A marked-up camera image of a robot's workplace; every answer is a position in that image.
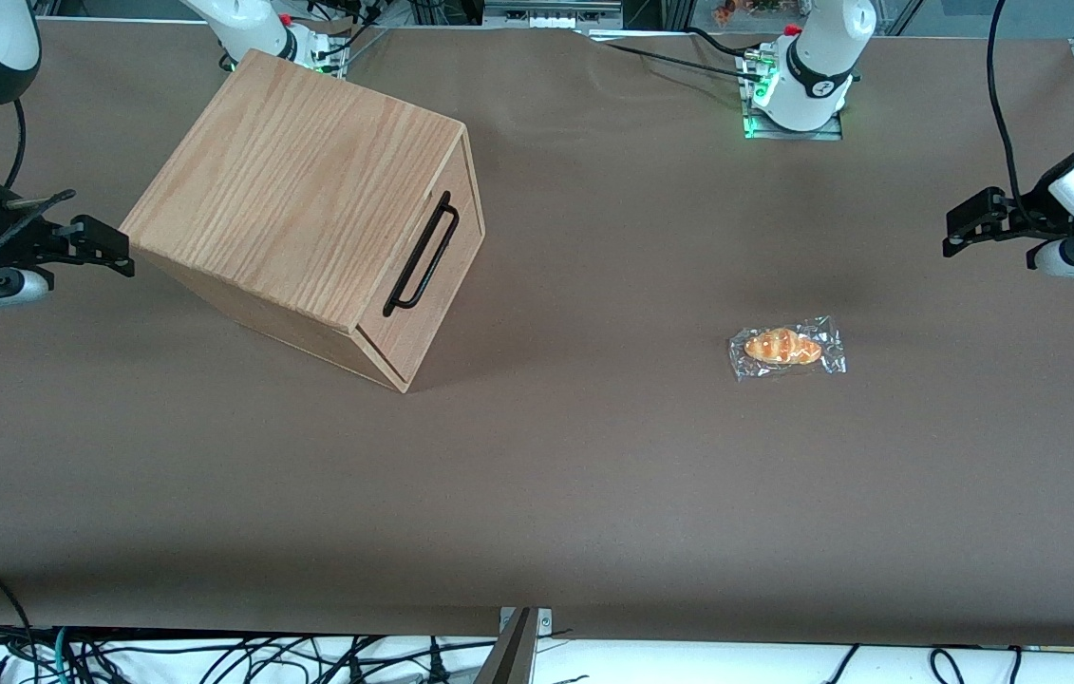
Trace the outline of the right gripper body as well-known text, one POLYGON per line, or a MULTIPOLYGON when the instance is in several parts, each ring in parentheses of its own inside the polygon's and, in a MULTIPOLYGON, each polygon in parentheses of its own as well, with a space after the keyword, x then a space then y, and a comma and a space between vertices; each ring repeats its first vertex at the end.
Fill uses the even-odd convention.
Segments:
POLYGON ((45 264, 75 263, 73 250, 64 237, 56 234, 58 222, 26 216, 0 217, 0 268, 42 267, 45 264))

